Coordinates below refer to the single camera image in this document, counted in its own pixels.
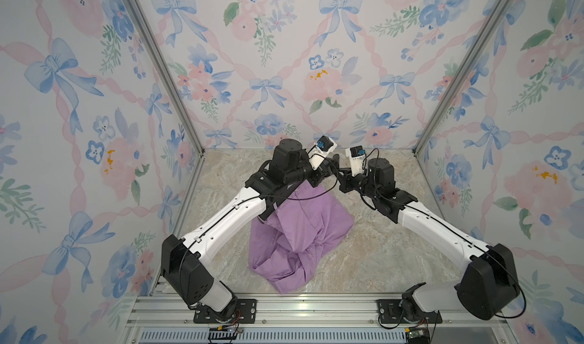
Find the purple trousers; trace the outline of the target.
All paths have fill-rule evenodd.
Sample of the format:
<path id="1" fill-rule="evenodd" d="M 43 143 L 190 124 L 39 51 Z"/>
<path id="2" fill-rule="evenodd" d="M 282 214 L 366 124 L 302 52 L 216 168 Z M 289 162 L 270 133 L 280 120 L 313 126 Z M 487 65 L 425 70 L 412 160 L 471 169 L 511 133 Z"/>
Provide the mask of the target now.
<path id="1" fill-rule="evenodd" d="M 354 226 L 354 219 L 324 187 L 305 182 L 266 221 L 251 222 L 249 268 L 281 294 L 305 286 L 322 258 Z"/>

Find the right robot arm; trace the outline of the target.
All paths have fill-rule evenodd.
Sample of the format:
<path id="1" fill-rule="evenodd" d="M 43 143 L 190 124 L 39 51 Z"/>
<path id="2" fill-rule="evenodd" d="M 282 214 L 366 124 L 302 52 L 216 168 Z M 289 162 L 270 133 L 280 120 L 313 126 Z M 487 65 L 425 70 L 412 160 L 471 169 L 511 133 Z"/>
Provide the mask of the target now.
<path id="1" fill-rule="evenodd" d="M 403 317 L 419 321 L 431 312 L 466 310 L 488 321 L 501 317 L 513 300 L 525 296 L 509 248 L 489 245 L 432 213 L 414 195 L 395 185 L 394 167 L 384 158 L 353 163 L 337 173 L 343 193 L 355 191 L 373 209 L 438 249 L 462 272 L 460 280 L 418 283 L 401 295 Z"/>

